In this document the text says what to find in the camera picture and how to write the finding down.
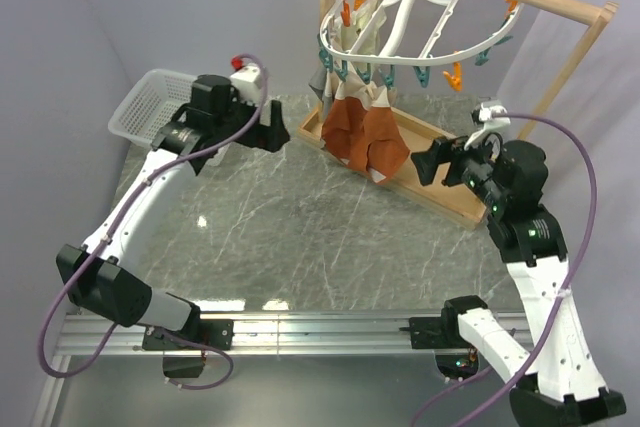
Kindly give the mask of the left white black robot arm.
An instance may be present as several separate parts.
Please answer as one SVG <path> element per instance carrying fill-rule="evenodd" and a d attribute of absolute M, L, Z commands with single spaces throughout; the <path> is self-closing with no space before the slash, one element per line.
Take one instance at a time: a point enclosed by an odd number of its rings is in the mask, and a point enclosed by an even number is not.
<path fill-rule="evenodd" d="M 272 102 L 269 123 L 260 121 L 265 78 L 250 63 L 228 77 L 157 69 L 136 84 L 116 114 L 141 106 L 166 116 L 148 141 L 134 183 L 105 222 L 80 246 L 65 245 L 57 254 L 65 293 L 75 306 L 117 326 L 166 331 L 180 349 L 202 341 L 199 306 L 151 287 L 136 269 L 171 201 L 219 151 L 238 143 L 277 152 L 289 141 L 280 102 Z"/>

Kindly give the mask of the white plastic perforated basket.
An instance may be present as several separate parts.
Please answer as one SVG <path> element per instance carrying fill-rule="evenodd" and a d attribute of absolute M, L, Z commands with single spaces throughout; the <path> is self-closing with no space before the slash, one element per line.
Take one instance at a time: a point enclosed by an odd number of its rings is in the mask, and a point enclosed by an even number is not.
<path fill-rule="evenodd" d="M 168 142 L 166 150 L 176 149 L 183 155 L 202 129 L 188 127 L 185 111 L 176 120 L 173 117 L 190 102 L 196 79 L 195 75 L 166 69 L 147 72 L 116 108 L 108 122 L 109 131 L 149 151 L 160 150 L 154 143 L 160 134 L 160 142 Z"/>

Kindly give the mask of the grey underwear with white waistband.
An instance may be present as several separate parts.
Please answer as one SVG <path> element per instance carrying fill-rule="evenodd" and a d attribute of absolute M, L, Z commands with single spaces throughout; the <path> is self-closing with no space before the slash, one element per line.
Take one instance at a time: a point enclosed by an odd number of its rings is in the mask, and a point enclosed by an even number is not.
<path fill-rule="evenodd" d="M 331 73 L 322 66 L 318 66 L 309 80 L 309 87 L 320 101 L 319 109 L 322 117 L 325 118 L 333 104 L 333 87 Z"/>

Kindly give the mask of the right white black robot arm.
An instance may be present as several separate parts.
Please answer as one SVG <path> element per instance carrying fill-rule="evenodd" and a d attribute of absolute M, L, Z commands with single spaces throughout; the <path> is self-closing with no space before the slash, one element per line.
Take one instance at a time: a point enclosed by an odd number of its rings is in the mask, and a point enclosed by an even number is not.
<path fill-rule="evenodd" d="M 588 426 L 626 413 L 621 393 L 599 373 L 564 281 L 570 264 L 557 219 L 540 199 L 548 169 L 544 151 L 522 140 L 492 153 L 489 142 L 467 147 L 440 137 L 414 152 L 421 185 L 447 165 L 447 187 L 467 187 L 488 210 L 487 227 L 524 307 L 534 354 L 499 326 L 476 296 L 452 299 L 442 310 L 441 335 L 452 346 L 475 347 L 509 386 L 520 426 Z"/>

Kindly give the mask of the orange underwear with beige waistband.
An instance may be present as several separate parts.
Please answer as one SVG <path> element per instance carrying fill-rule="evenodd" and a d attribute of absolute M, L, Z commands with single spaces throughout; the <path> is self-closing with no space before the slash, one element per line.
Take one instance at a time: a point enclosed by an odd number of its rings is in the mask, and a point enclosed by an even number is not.
<path fill-rule="evenodd" d="M 397 89 L 366 83 L 349 66 L 346 78 L 333 74 L 325 90 L 332 94 L 321 127 L 325 150 L 374 183 L 389 182 L 410 154 L 392 110 Z"/>

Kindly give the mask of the wooden clothes rack with tray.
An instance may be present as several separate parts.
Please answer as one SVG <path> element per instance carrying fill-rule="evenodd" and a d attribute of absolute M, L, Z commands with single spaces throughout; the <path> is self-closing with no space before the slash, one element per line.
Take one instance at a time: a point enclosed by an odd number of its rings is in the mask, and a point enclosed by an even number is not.
<path fill-rule="evenodd" d="M 537 105 L 550 107 L 587 52 L 611 22 L 618 6 L 579 0 L 506 0 L 499 28 L 473 46 L 434 55 L 460 0 L 321 0 L 324 12 L 317 41 L 321 68 L 318 103 L 299 126 L 300 138 L 341 164 L 467 228 L 476 227 L 487 206 L 455 183 L 453 173 L 468 158 L 490 160 L 486 139 L 509 125 L 501 106 L 479 114 L 480 129 L 451 134 L 398 110 L 395 71 L 408 66 L 427 86 L 441 67 L 454 90 L 463 85 L 461 64 L 487 60 L 506 42 L 522 9 L 532 6 L 586 26 L 560 73 Z"/>

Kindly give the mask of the pale yellow hanging underwear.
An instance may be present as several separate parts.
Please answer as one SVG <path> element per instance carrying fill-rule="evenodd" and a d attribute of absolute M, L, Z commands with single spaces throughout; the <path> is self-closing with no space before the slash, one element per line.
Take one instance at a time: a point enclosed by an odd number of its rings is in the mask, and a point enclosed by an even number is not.
<path fill-rule="evenodd" d="M 380 0 L 365 0 L 360 7 L 351 13 L 350 25 L 341 27 L 341 46 L 344 51 L 350 50 L 369 26 L 368 34 L 363 37 L 358 54 L 374 55 L 379 47 L 379 31 L 386 22 L 386 13 L 382 11 L 374 16 Z"/>

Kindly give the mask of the aluminium mounting rail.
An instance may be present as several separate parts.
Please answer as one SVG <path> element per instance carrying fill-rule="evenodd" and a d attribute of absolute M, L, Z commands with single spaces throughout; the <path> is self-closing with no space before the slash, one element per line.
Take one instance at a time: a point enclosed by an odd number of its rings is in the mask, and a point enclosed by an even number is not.
<path fill-rule="evenodd" d="M 505 330 L 516 329 L 515 339 L 524 348 L 533 347 L 524 314 L 494 314 Z M 222 312 L 205 317 L 231 319 L 233 338 L 228 353 L 241 356 L 376 356 L 464 353 L 466 349 L 412 349 L 408 330 L 412 311 L 372 312 Z M 63 323 L 54 355 L 88 357 L 111 323 L 95 315 L 69 315 Z M 140 326 L 118 327 L 111 335 L 104 356 L 197 356 L 194 350 L 147 350 L 146 330 Z"/>

